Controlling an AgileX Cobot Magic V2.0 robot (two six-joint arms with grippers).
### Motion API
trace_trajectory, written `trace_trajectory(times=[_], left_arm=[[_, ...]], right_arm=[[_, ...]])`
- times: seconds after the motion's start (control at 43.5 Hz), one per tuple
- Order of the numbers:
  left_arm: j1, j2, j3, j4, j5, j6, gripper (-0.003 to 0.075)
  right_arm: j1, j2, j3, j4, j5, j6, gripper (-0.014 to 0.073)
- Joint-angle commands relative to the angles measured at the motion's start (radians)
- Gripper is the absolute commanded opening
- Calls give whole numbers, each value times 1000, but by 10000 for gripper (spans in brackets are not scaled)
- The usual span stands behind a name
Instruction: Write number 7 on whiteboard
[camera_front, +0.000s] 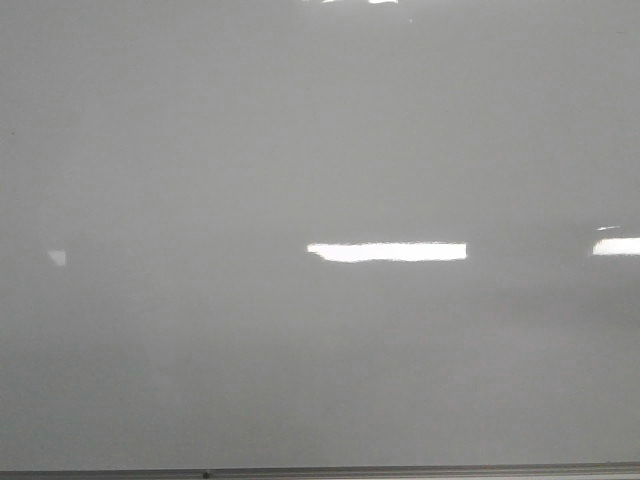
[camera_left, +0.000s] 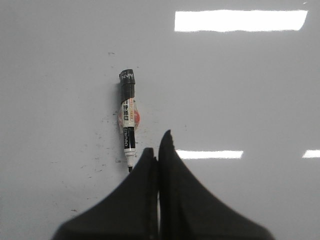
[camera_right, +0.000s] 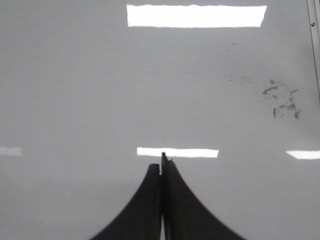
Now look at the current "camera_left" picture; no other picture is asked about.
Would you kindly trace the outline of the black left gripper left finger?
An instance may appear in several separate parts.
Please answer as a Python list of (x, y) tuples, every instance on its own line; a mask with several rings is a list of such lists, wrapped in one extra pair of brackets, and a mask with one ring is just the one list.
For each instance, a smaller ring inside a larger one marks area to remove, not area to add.
[(63, 223), (55, 240), (157, 240), (158, 162), (145, 148), (125, 180), (105, 199)]

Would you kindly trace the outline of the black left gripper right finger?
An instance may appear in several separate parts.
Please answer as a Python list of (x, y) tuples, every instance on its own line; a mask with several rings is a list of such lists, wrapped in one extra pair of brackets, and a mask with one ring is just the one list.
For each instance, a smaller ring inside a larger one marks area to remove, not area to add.
[(158, 152), (160, 236), (164, 240), (272, 240), (263, 226), (209, 192), (178, 156), (167, 130)]

